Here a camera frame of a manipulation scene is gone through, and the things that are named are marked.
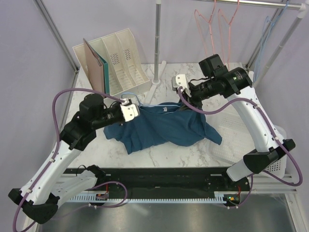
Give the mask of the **blue t shirt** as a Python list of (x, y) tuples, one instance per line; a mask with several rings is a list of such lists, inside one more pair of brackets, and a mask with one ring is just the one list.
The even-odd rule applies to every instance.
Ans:
[(207, 139), (220, 145), (221, 135), (206, 122), (203, 114), (183, 109), (182, 104), (165, 102), (158, 106), (140, 106), (140, 116), (126, 123), (104, 128), (108, 140), (122, 142), (128, 154), (171, 142), (192, 146)]

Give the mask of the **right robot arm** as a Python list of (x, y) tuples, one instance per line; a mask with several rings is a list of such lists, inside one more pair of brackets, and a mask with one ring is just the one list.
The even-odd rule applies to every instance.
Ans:
[[(175, 78), (174, 87), (182, 102), (190, 109), (205, 115), (216, 114), (232, 105), (242, 119), (254, 143), (254, 150), (233, 164), (221, 178), (222, 187), (233, 190), (239, 180), (264, 172), (266, 168), (295, 148), (293, 139), (285, 139), (270, 121), (256, 95), (247, 72), (240, 67), (232, 70), (223, 64), (218, 54), (199, 63), (206, 80), (198, 85), (188, 82), (184, 74)], [(221, 95), (227, 103), (220, 109), (206, 112), (199, 104), (213, 96)]]

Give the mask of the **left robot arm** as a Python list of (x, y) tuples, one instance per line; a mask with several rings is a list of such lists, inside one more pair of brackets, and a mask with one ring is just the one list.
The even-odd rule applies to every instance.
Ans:
[(20, 189), (12, 189), (8, 196), (33, 223), (44, 224), (54, 217), (59, 207), (84, 190), (101, 190), (106, 174), (96, 165), (87, 167), (73, 179), (57, 184), (71, 162), (97, 136), (96, 131), (113, 124), (128, 122), (139, 116), (137, 106), (130, 99), (113, 98), (107, 107), (108, 94), (91, 92), (79, 104), (79, 110), (62, 131), (56, 131), (57, 142), (36, 174)]

